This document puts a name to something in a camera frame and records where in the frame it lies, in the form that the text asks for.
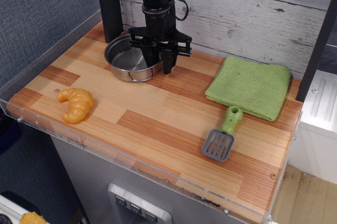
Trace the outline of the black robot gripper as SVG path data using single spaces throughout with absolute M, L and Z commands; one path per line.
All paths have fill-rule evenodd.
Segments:
M 192 38 L 176 29 L 176 17 L 172 13 L 164 15 L 145 15 L 146 26 L 130 27 L 129 33 L 134 42 L 136 36 L 146 38 L 150 44 L 156 43 L 156 48 L 166 49 L 162 53 L 164 74 L 170 74 L 176 65 L 177 55 L 191 56 Z M 146 65 L 155 65 L 161 58 L 154 47 L 142 46 L 141 51 Z

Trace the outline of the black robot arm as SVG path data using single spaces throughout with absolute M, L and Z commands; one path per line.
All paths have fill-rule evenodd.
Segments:
M 175 2 L 186 4 L 185 0 L 143 0 L 142 12 L 145 15 L 145 27 L 131 27 L 131 46 L 140 48 L 147 66 L 162 59 L 164 74 L 171 73 L 179 55 L 191 56 L 192 38 L 176 28 L 177 21 L 186 20 L 185 16 L 176 16 Z

